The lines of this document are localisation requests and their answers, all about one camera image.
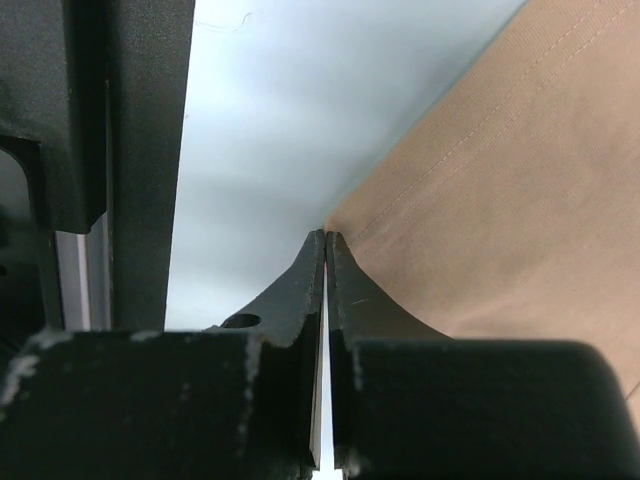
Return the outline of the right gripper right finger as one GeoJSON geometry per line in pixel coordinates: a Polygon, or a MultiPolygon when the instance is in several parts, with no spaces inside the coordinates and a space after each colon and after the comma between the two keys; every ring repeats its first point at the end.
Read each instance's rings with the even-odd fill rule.
{"type": "Polygon", "coordinates": [[[458,340],[326,245],[334,464],[347,479],[635,479],[615,375],[569,341],[458,340]]]}

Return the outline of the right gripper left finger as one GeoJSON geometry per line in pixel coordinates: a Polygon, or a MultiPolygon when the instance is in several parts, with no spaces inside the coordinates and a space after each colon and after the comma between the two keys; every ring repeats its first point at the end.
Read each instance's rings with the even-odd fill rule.
{"type": "Polygon", "coordinates": [[[5,479],[308,479],[325,235],[220,326],[32,336],[1,390],[5,479]]]}

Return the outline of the tan t shirt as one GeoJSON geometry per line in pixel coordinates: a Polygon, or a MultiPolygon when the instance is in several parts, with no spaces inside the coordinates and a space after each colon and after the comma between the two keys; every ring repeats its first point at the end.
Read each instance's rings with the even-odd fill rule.
{"type": "Polygon", "coordinates": [[[326,226],[430,326],[590,343],[637,402],[638,3],[526,3],[326,226]]]}

